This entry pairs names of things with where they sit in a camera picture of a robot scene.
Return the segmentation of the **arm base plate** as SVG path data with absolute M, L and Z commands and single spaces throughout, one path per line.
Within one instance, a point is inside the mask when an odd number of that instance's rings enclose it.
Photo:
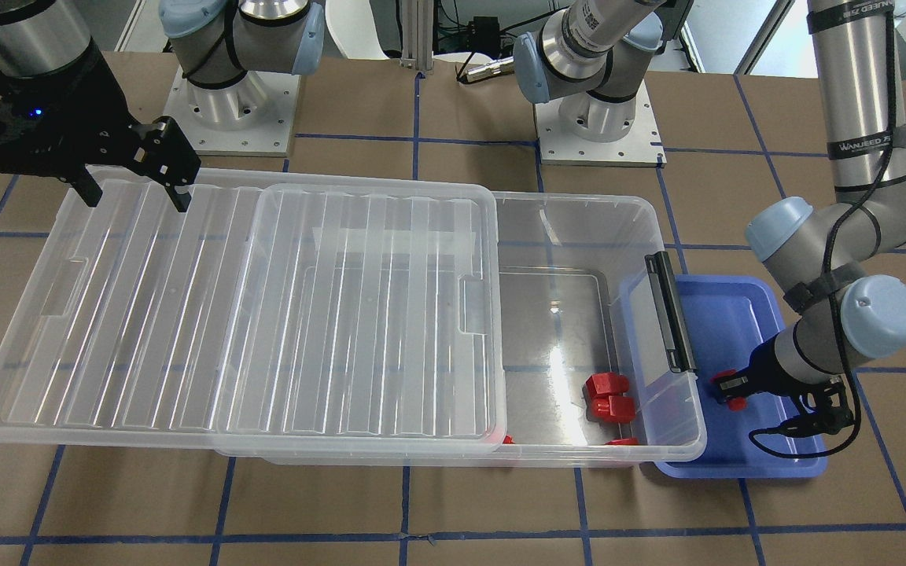
M 540 159 L 556 166 L 661 167 L 668 163 L 645 83 L 633 99 L 590 94 L 533 107 Z
M 287 157 L 301 80 L 247 72 L 234 85 L 206 90 L 177 72 L 163 114 L 176 119 L 198 154 Z

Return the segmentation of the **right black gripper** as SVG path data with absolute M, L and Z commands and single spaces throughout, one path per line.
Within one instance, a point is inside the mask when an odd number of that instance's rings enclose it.
M 0 69 L 0 173 L 60 177 L 96 208 L 103 189 L 87 165 L 123 166 L 163 186 L 176 211 L 188 211 L 201 158 L 176 119 L 142 124 L 96 42 L 46 74 Z

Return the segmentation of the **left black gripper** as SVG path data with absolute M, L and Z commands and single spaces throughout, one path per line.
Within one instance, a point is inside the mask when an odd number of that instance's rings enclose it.
M 806 372 L 791 373 L 784 369 L 770 338 L 751 354 L 747 368 L 740 375 L 715 375 L 711 385 L 716 395 L 740 395 L 742 398 L 758 393 L 781 395 L 801 405 L 806 395 L 812 404 L 805 414 L 780 424 L 778 433 L 840 433 L 855 425 L 855 413 L 846 400 L 840 377 L 808 368 Z

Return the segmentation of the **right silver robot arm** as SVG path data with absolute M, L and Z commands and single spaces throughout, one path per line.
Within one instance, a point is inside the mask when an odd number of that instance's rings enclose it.
M 261 112 L 258 72 L 310 75 L 322 57 L 314 1 L 162 1 L 159 17 L 209 126 Z M 173 117 L 133 117 L 71 2 L 0 1 L 0 173 L 54 177 L 96 207 L 103 193 L 90 165 L 148 177 L 184 212 L 201 159 Z

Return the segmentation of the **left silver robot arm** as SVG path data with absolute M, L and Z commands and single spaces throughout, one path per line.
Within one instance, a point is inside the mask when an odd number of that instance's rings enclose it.
M 519 89 L 533 104 L 572 97 L 624 105 L 657 49 L 657 1 L 576 1 L 514 40 Z M 853 370 L 906 348 L 906 284 L 863 262 L 906 244 L 906 117 L 892 1 L 810 1 L 835 203 L 784 198 L 745 230 L 799 319 L 714 377 L 716 397 L 790 399 L 797 415 L 769 435 L 858 430 Z

